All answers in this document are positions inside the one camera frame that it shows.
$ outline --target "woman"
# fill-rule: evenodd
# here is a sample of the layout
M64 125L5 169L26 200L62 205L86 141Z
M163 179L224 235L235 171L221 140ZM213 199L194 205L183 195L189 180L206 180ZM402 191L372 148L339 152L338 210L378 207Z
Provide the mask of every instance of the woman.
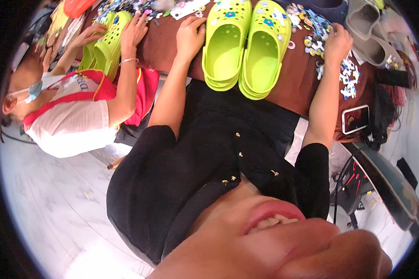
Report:
M338 77L352 37L334 24L293 167L284 159L291 135L280 130L289 130L298 116L235 90L211 91L199 81L185 89L190 62L204 42L205 20L190 17L181 24L177 55L148 128L110 181L108 217L124 242L152 266L164 260L153 278L389 273L391 261L376 237L339 234L325 221ZM342 246L347 241L353 245ZM292 260L299 264L287 265Z
M50 73L43 73L43 59L34 47L25 54L11 74L8 94L3 102L3 113L25 123L25 132L42 150L58 158L102 148L115 140L118 125L132 117L137 106L136 53L137 45L147 32L146 15L135 14L121 34L121 73L116 97L109 100L55 101L77 92L103 91L95 80L72 75L64 79L59 88L50 86L69 70L80 48L102 36L106 26L95 23L84 30L68 47ZM31 122L41 109L46 110Z

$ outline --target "teeth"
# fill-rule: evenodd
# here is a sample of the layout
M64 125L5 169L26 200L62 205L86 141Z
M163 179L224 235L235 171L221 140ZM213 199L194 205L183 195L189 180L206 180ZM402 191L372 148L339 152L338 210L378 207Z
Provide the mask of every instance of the teeth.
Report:
M284 217L283 215L276 214L273 217L259 221L259 223L254 228L249 230L248 234L256 233L260 230L272 227L278 223L285 225L285 224L294 223L296 221L298 221L298 219L296 218L288 219Z

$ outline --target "brown tablecloth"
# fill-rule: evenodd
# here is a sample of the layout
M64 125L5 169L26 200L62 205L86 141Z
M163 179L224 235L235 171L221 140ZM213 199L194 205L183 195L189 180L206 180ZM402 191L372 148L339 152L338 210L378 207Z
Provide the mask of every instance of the brown tablecloth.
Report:
M254 7L258 0L251 0L251 2ZM205 17L213 5L213 1L206 5L206 10L203 12ZM91 24L91 19L96 14L96 11L97 8L89 13L84 28ZM137 58L140 60L139 66L141 68L166 72L171 70L177 53L176 32L181 22L186 18L188 17L175 20L172 16L161 16L157 19L160 26L156 26L152 20L150 21L149 31L138 46ZM319 84L315 62L321 60L319 56L311 56L304 52L303 41L309 32L303 28L292 34L291 40L295 43L295 48L293 50L287 49L282 61L278 82L265 98L285 109L300 114L305 119L309 117L309 108ZM188 72L189 77L204 80L201 60L202 52L200 51L191 64ZM345 109L351 109L363 104L369 105L370 113L374 108L374 68L368 63L359 66L355 58L352 58L352 61L358 66L361 76L358 84L356 84L356 98L344 100L343 95L339 92L339 110L334 140L341 142L356 142L360 138L359 132L349 135L342 133L341 113ZM342 90L343 88L344 85L341 83L340 89Z

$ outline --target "white t-shirt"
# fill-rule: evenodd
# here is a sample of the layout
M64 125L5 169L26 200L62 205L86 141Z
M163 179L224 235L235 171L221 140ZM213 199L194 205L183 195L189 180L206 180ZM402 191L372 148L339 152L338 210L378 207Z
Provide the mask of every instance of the white t-shirt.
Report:
M45 73L42 79L50 76ZM94 81L73 75L60 83L51 101L80 91L95 92L97 88ZM39 116L26 133L46 153L65 158L111 144L117 127L108 127L107 102L90 100L57 104Z

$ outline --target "bracelet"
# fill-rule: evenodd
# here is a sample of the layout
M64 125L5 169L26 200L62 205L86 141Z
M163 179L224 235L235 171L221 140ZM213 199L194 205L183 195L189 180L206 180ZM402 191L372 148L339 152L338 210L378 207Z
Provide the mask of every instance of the bracelet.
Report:
M126 59L126 60L121 61L120 66L121 66L121 64L123 64L124 62L127 62L127 61L132 61L132 60L135 60L137 63L139 62L138 58L129 58L129 59Z

